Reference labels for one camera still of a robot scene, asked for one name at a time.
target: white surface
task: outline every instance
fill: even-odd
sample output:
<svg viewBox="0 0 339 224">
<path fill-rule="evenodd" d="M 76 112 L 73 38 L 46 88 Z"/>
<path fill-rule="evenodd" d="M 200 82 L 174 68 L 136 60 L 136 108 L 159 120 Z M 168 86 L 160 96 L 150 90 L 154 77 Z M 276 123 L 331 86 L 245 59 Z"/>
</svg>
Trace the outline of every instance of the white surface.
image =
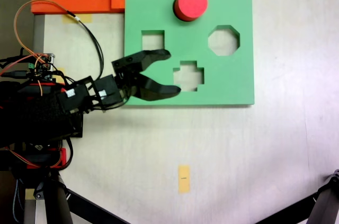
<svg viewBox="0 0 339 224">
<path fill-rule="evenodd" d="M 339 163 L 338 15 L 339 0 L 253 0 L 255 105 L 92 112 L 63 180 L 131 223 L 255 223 L 315 192 Z M 108 75 L 123 15 L 87 26 Z M 46 16 L 44 51 L 75 79 L 99 72 L 90 38 L 58 15 Z"/>
</svg>

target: cable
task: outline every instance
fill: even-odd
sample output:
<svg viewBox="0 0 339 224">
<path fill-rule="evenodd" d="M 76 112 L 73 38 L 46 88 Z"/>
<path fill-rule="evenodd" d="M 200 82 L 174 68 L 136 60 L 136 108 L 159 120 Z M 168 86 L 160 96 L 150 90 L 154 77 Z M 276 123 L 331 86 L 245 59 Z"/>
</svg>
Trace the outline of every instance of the cable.
<svg viewBox="0 0 339 224">
<path fill-rule="evenodd" d="M 30 165 L 30 166 L 33 166 L 33 167 L 37 167 L 37 168 L 41 167 L 41 166 L 39 166 L 37 164 L 34 164 L 34 163 L 30 162 L 29 160 L 25 159 L 20 154 L 17 154 L 16 152 L 10 150 L 9 147 L 5 147 L 5 149 L 10 151 L 15 157 L 17 157 L 18 159 L 20 159 L 22 162 L 26 163 L 27 165 Z M 60 158 L 59 158 L 58 162 L 56 162 L 54 165 L 52 165 L 50 167 L 54 168 L 54 167 L 58 166 L 60 164 L 61 160 L 62 160 L 62 153 L 60 151 Z"/>
<path fill-rule="evenodd" d="M 20 200 L 20 186 L 19 186 L 19 184 L 17 185 L 17 200 L 18 200 L 18 202 L 19 202 L 19 205 L 20 205 L 20 208 L 21 208 L 21 210 L 25 210 L 24 209 L 24 207 L 22 206 L 22 203 L 21 203 L 21 200 Z"/>
<path fill-rule="evenodd" d="M 25 159 L 24 157 L 22 157 L 21 155 L 15 153 L 14 151 L 10 150 L 9 147 L 5 147 L 6 150 L 10 151 L 15 157 L 17 157 L 18 159 L 20 159 L 21 161 L 25 162 L 28 165 L 31 165 L 33 167 L 40 167 L 34 163 L 31 163 L 29 160 Z"/>
<path fill-rule="evenodd" d="M 38 59 L 35 61 L 35 64 L 34 64 L 34 70 L 35 72 L 37 71 L 37 63 L 38 63 Z M 40 84 L 40 81 L 38 80 L 38 84 L 39 84 L 39 87 L 40 87 L 40 95 L 42 97 L 42 87 L 41 87 L 41 84 Z"/>
<path fill-rule="evenodd" d="M 70 16 L 72 16 L 76 21 L 78 21 L 84 28 L 85 30 L 88 32 L 88 34 L 90 35 L 93 43 L 94 43 L 94 46 L 95 46 L 95 49 L 98 53 L 98 56 L 99 56 L 99 62 L 100 62 L 100 72 L 99 72 L 99 76 L 97 78 L 97 80 L 102 76 L 102 73 L 103 73 L 103 68 L 104 68 L 104 57 L 103 57 L 103 52 L 102 52 L 102 49 L 101 49 L 101 46 L 98 42 L 98 40 L 95 38 L 95 36 L 93 35 L 93 33 L 84 25 L 83 22 L 81 22 L 80 18 L 78 16 L 76 16 L 74 13 L 70 12 L 69 10 L 67 10 L 66 8 L 64 8 L 63 6 L 61 6 L 60 4 L 54 2 L 54 1 L 51 1 L 51 0 L 30 0 L 26 3 L 24 3 L 19 9 L 18 11 L 16 12 L 15 14 L 15 17 L 14 17 L 14 33 L 15 33 L 15 36 L 16 36 L 16 39 L 18 40 L 19 44 L 28 52 L 30 53 L 31 55 L 33 55 L 34 57 L 36 57 L 38 60 L 42 61 L 39 57 L 38 57 L 38 54 L 37 53 L 34 53 L 31 49 L 29 49 L 27 46 L 25 46 L 22 41 L 20 40 L 20 37 L 17 33 L 17 19 L 21 13 L 21 11 L 29 4 L 31 3 L 34 3 L 34 2 L 43 2 L 43 3 L 50 3 L 50 4 L 53 4 L 53 5 L 56 5 L 58 7 L 60 7 L 62 10 L 64 10 L 67 14 L 69 14 Z"/>
<path fill-rule="evenodd" d="M 85 30 L 87 31 L 87 33 L 90 35 L 93 43 L 94 43 L 94 46 L 95 46 L 95 49 L 96 49 L 96 52 L 98 54 L 98 57 L 99 57 L 99 62 L 100 62 L 100 73 L 99 73 L 99 76 L 97 77 L 96 80 L 100 79 L 100 77 L 102 76 L 102 73 L 103 73 L 103 70 L 104 70 L 104 56 L 103 56 L 103 52 L 102 52 L 102 49 L 101 49 L 101 46 L 99 44 L 99 42 L 97 41 L 96 37 L 93 35 L 93 33 L 90 31 L 90 29 L 88 29 L 87 26 L 85 26 L 85 24 L 83 22 L 81 22 L 81 20 L 79 20 L 79 23 L 85 28 Z"/>
<path fill-rule="evenodd" d="M 25 57 L 23 57 L 23 58 L 21 58 L 21 59 L 15 61 L 15 62 L 11 63 L 8 67 L 6 67 L 5 69 L 3 69 L 3 70 L 0 72 L 0 77 L 1 77 L 1 75 L 2 75 L 4 72 L 8 71 L 11 67 L 13 67 L 15 64 L 17 64 L 19 61 L 22 61 L 22 60 L 27 59 L 27 58 L 29 58 L 29 57 L 32 57 L 32 56 L 34 56 L 34 55 L 35 55 L 35 54 L 30 54 L 29 56 L 25 56 Z"/>
<path fill-rule="evenodd" d="M 70 138 L 67 138 L 66 141 L 67 141 L 68 146 L 69 146 L 70 156 L 69 156 L 68 162 L 64 166 L 55 168 L 56 170 L 59 170 L 59 171 L 60 170 L 64 170 L 65 168 L 67 168 L 69 166 L 69 164 L 72 162 L 72 159 L 73 159 L 73 146 L 72 146 L 72 142 L 70 141 Z"/>
<path fill-rule="evenodd" d="M 54 5 L 58 6 L 58 7 L 60 7 L 61 9 L 63 9 L 64 11 L 67 12 L 67 10 L 66 10 L 64 7 L 62 7 L 60 4 L 58 4 L 58 3 L 54 2 L 54 1 L 51 1 L 51 0 L 30 0 L 30 1 L 26 2 L 26 3 L 24 3 L 23 5 L 21 5 L 21 7 L 18 9 L 18 11 L 16 12 L 15 17 L 14 17 L 14 33 L 15 33 L 16 39 L 17 39 L 17 41 L 19 42 L 19 44 L 20 44 L 20 45 L 21 45 L 28 53 L 30 53 L 30 54 L 32 54 L 32 55 L 36 55 L 36 54 L 35 54 L 31 49 L 29 49 L 28 47 L 26 47 L 26 46 L 22 43 L 22 41 L 20 40 L 20 37 L 19 37 L 19 35 L 18 35 L 18 33 L 17 33 L 17 27 L 16 27 L 16 25 L 17 25 L 17 18 L 19 17 L 19 14 L 21 13 L 21 11 L 22 11 L 27 5 L 29 5 L 29 4 L 31 4 L 31 3 L 34 3 L 34 2 L 51 3 L 51 4 L 54 4 Z"/>
<path fill-rule="evenodd" d="M 15 183 L 15 191 L 14 191 L 14 198 L 13 198 L 13 205 L 12 205 L 12 213 L 13 213 L 13 218 L 14 218 L 14 220 L 15 220 L 17 223 L 22 223 L 21 221 L 19 221 L 19 220 L 16 218 L 16 215 L 15 215 L 15 199 L 16 199 L 16 194 L 17 194 L 17 188 L 18 188 L 18 185 L 19 185 L 19 181 L 16 180 L 16 183 Z"/>
<path fill-rule="evenodd" d="M 60 164 L 62 158 L 63 158 L 63 154 L 62 154 L 62 152 L 60 151 L 60 158 L 59 158 L 58 162 L 56 162 L 53 166 L 50 166 L 50 168 L 54 168 L 54 167 L 58 166 L 58 165 Z"/>
</svg>

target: green board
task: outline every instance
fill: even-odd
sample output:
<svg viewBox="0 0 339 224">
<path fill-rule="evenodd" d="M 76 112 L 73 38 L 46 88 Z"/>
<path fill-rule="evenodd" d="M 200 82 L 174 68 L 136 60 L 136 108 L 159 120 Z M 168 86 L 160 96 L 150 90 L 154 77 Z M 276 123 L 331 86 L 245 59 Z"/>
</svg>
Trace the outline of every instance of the green board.
<svg viewBox="0 0 339 224">
<path fill-rule="evenodd" d="M 164 46 L 172 57 L 147 68 L 144 75 L 173 85 L 173 71 L 185 62 L 203 68 L 204 82 L 196 92 L 147 102 L 132 97 L 132 105 L 254 104 L 252 0 L 208 0 L 206 12 L 184 22 L 173 13 L 175 0 L 126 0 L 125 56 L 142 50 L 142 33 L 164 32 Z M 208 46 L 215 29 L 232 29 L 239 48 L 230 56 L 217 56 Z"/>
</svg>

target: red cylindrical block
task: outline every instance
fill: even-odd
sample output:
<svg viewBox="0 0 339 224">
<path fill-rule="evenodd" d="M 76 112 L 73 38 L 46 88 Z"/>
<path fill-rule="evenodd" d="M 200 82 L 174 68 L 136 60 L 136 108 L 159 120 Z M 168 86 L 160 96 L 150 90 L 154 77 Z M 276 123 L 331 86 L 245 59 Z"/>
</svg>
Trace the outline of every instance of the red cylindrical block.
<svg viewBox="0 0 339 224">
<path fill-rule="evenodd" d="M 183 21 L 193 21 L 202 16 L 208 6 L 208 0 L 175 0 L 174 13 Z"/>
</svg>

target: square hole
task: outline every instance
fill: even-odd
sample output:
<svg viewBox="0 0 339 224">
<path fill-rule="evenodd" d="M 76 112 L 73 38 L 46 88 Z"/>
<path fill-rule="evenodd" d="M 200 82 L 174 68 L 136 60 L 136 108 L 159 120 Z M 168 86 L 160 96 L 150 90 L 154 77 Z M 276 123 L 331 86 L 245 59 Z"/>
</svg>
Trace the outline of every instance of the square hole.
<svg viewBox="0 0 339 224">
<path fill-rule="evenodd" d="M 196 92 L 204 84 L 204 69 L 197 67 L 196 61 L 181 61 L 180 68 L 173 69 L 174 84 L 184 92 Z"/>
<path fill-rule="evenodd" d="M 164 30 L 147 30 L 141 31 L 142 49 L 156 50 L 165 48 L 165 31 Z"/>
</svg>

